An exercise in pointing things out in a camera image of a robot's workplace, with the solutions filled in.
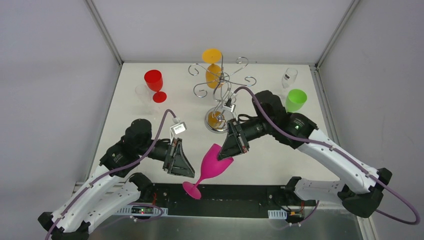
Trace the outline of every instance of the white wall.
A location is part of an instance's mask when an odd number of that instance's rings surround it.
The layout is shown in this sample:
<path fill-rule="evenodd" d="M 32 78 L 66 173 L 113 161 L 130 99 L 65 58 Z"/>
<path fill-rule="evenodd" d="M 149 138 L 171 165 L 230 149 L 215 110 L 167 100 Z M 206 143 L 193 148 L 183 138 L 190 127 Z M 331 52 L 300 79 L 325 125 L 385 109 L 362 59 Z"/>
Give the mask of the white wall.
<path fill-rule="evenodd" d="M 84 1 L 0 3 L 0 239 L 37 222 L 92 161 L 118 74 Z"/>
<path fill-rule="evenodd" d="M 424 215 L 424 4 L 366 0 L 321 69 L 341 144 L 377 168 Z M 385 192 L 380 209 L 414 216 Z M 423 239 L 424 228 L 373 214 L 381 240 Z"/>
<path fill-rule="evenodd" d="M 351 0 L 95 0 L 124 61 L 316 63 Z"/>

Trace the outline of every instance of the green plastic cup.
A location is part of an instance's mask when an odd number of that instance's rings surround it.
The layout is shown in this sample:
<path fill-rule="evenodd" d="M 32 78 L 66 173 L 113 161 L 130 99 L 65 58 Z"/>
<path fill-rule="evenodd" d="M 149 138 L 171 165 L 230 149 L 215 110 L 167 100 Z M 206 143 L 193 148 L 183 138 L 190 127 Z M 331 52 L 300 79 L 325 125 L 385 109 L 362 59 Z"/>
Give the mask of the green plastic cup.
<path fill-rule="evenodd" d="M 292 89 L 288 92 L 287 98 L 285 99 L 285 110 L 287 112 L 296 112 L 306 103 L 308 96 L 300 89 Z"/>

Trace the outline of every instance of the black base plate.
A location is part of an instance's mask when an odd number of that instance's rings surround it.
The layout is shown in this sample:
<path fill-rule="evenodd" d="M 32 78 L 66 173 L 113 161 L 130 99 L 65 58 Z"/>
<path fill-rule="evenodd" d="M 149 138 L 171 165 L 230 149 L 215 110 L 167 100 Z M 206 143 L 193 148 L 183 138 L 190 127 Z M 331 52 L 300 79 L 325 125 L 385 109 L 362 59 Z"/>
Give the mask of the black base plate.
<path fill-rule="evenodd" d="M 155 183 L 153 187 L 156 205 L 168 208 L 172 216 L 268 218 L 268 210 L 301 205 L 301 200 L 283 185 L 202 184 L 198 186 L 200 200 L 190 197 L 181 184 Z M 315 200 L 304 203 L 306 207 L 316 204 Z"/>

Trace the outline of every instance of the metal stand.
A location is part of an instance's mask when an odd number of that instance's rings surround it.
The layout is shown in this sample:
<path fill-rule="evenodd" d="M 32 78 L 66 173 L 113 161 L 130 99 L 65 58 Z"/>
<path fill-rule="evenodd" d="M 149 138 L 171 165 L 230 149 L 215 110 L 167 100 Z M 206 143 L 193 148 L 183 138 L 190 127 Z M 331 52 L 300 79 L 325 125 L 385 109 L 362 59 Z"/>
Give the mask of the metal stand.
<path fill-rule="evenodd" d="M 236 96 L 234 95 L 234 92 L 232 91 L 233 85 L 238 86 L 246 86 L 251 87 L 256 84 L 257 80 L 253 76 L 246 76 L 244 80 L 248 82 L 248 84 L 241 84 L 237 82 L 230 81 L 230 77 L 234 75 L 235 73 L 239 72 L 240 70 L 244 69 L 248 64 L 249 60 L 241 56 L 236 59 L 236 64 L 244 64 L 242 67 L 237 69 L 236 71 L 228 74 L 224 71 L 224 56 L 221 53 L 221 67 L 220 71 L 218 72 L 212 72 L 208 70 L 207 68 L 203 67 L 199 63 L 193 63 L 188 67 L 188 73 L 192 76 L 199 75 L 199 71 L 194 66 L 200 66 L 206 71 L 206 74 L 212 74 L 214 76 L 213 81 L 216 82 L 216 87 L 213 89 L 212 97 L 213 100 L 218 102 L 218 104 L 211 108 L 209 111 L 207 111 L 205 117 L 204 117 L 204 124 L 208 130 L 210 130 L 213 133 L 226 133 L 227 132 L 227 121 L 234 118 L 234 110 L 235 110 L 235 102 L 236 102 Z M 208 91 L 205 89 L 199 89 L 196 90 L 197 87 L 205 84 L 213 83 L 213 81 L 206 81 L 203 83 L 198 83 L 194 85 L 193 87 L 193 93 L 199 98 L 204 98 L 208 95 Z M 216 96 L 217 89 L 220 88 L 219 96 Z"/>

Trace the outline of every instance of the white tabletop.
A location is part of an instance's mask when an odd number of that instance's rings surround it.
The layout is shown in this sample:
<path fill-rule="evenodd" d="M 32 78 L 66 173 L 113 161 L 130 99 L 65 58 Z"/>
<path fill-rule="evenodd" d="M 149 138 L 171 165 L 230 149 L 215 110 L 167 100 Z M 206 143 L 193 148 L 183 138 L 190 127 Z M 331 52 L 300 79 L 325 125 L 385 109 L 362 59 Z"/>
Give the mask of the white tabletop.
<path fill-rule="evenodd" d="M 195 179 L 174 176 L 162 170 L 163 162 L 145 158 L 132 170 L 144 173 L 155 183 L 195 182 L 199 178 L 202 158 L 212 144 L 224 143 L 225 134 L 212 133 L 206 129 L 204 117 L 206 112 L 216 105 L 212 99 L 212 90 L 205 86 L 209 95 L 198 98 L 193 94 L 193 86 L 205 82 L 205 71 L 197 67 L 200 74 L 192 76 L 187 69 L 190 63 L 125 63 L 120 73 L 112 103 L 107 114 L 91 173 L 99 164 L 106 150 L 119 141 L 135 119 L 147 119 L 152 124 L 152 134 L 156 135 L 164 110 L 171 109 L 177 117 L 185 121 L 187 130 L 178 135 L 182 138 L 184 153 L 194 170 Z M 231 73 L 238 69 L 238 64 L 225 64 L 225 71 Z M 298 111 L 314 121 L 318 127 L 327 132 L 324 116 L 321 112 L 318 96 L 308 65 L 249 64 L 246 68 L 231 76 L 237 83 L 245 83 L 246 76 L 253 76 L 257 84 L 251 89 L 254 93 L 270 90 L 276 95 L 283 92 L 281 79 L 287 68 L 296 68 L 298 75 L 291 88 L 302 89 L 307 94 L 307 102 Z M 152 69 L 162 72 L 163 88 L 167 99 L 163 103 L 154 103 L 154 112 L 143 113 L 143 104 L 135 94 L 136 86 L 145 84 L 144 74 Z M 236 114 L 255 116 L 251 96 L 240 91 L 236 101 Z M 172 116 L 165 121 L 160 138 L 170 138 L 169 126 L 173 124 Z M 272 136 L 266 135 L 255 139 L 250 144 L 250 151 L 234 157 L 234 163 L 220 176 L 204 180 L 204 184 L 229 185 L 284 185 L 292 176 L 310 180 L 337 180 L 332 172 L 313 158 L 278 143 Z"/>

